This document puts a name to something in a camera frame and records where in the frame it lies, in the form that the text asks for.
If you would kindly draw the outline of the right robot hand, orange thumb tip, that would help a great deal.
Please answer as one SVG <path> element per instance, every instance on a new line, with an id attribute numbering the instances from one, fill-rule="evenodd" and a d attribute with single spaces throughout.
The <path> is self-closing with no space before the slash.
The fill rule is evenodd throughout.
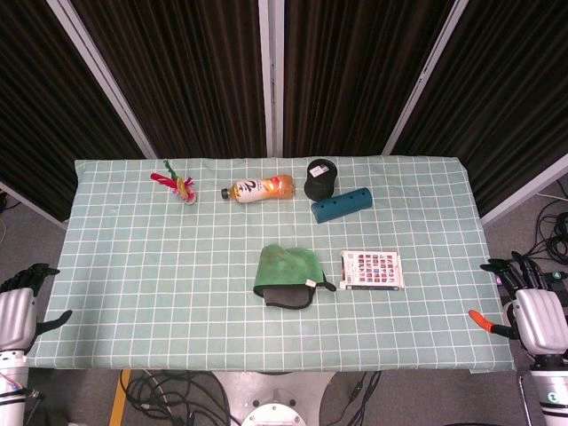
<path id="1" fill-rule="evenodd" d="M 509 323 L 495 324 L 475 310 L 469 311 L 469 317 L 490 334 L 520 341 L 536 359 L 562 358 L 567 353 L 564 307 L 535 261 L 516 251 L 511 256 L 510 261 L 490 258 L 480 265 L 506 289 L 510 299 L 506 310 Z"/>

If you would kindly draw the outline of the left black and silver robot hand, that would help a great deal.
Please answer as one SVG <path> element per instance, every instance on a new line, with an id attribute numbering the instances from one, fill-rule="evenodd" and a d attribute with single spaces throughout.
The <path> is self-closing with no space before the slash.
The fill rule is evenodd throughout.
<path id="1" fill-rule="evenodd" d="M 48 264 L 32 264 L 1 284 L 1 351 L 28 354 L 36 338 L 65 325 L 71 310 L 46 322 L 37 319 L 36 299 L 44 280 L 59 274 Z"/>

